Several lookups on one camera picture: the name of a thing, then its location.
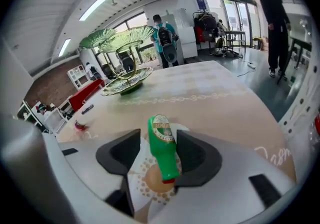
beige tablecloth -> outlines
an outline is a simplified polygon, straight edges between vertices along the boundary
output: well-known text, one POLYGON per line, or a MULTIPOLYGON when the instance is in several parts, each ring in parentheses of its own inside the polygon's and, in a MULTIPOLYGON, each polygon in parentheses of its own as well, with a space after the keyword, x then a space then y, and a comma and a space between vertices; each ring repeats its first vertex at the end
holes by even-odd
MULTIPOLYGON (((174 123, 174 129, 207 134, 256 150, 296 180, 283 132, 270 111, 237 77, 215 61, 160 69, 131 94, 95 95, 87 103, 94 104, 82 116, 88 130, 79 132, 74 128, 80 109, 60 132, 59 142, 103 138, 105 134, 140 128, 141 145, 147 143, 144 148, 148 148, 148 118, 163 114, 174 123)), ((129 172, 132 179, 139 181, 134 189, 145 197, 145 205, 140 203, 135 207, 135 218, 144 222, 153 204, 165 205, 174 196, 172 186, 159 184, 161 177, 154 157, 150 152, 145 154, 141 163, 129 172)))

dark hair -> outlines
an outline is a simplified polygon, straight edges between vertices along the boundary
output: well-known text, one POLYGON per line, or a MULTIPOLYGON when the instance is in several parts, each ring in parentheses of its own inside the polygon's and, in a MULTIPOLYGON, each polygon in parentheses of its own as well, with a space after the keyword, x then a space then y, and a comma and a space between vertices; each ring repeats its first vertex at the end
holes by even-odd
POLYGON ((153 18, 153 21, 154 21, 154 22, 161 21, 161 17, 160 17, 159 14, 154 15, 152 18, 153 18))

blue sign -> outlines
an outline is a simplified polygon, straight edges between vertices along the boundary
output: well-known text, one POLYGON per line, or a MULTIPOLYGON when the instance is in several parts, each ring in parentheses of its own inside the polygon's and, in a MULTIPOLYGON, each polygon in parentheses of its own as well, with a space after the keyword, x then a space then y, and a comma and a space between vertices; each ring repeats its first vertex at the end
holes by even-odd
POLYGON ((196 0, 199 6, 199 10, 206 10, 206 2, 205 0, 196 0))

black jacket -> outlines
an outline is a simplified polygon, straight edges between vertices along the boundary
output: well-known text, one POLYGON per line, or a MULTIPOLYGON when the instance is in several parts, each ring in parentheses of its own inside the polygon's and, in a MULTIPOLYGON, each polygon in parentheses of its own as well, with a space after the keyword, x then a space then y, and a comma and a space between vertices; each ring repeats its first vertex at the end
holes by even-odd
POLYGON ((290 23, 282 0, 260 0, 268 24, 282 25, 290 23))

brick wall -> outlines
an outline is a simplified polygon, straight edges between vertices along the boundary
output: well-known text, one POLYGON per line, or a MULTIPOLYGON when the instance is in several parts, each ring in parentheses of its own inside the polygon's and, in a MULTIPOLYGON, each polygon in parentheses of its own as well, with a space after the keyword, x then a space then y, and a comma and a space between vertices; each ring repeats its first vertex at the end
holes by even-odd
POLYGON ((34 81, 24 100, 31 108, 37 101, 46 105, 53 103, 58 107, 66 98, 77 92, 67 72, 81 64, 80 59, 75 58, 51 69, 34 81))

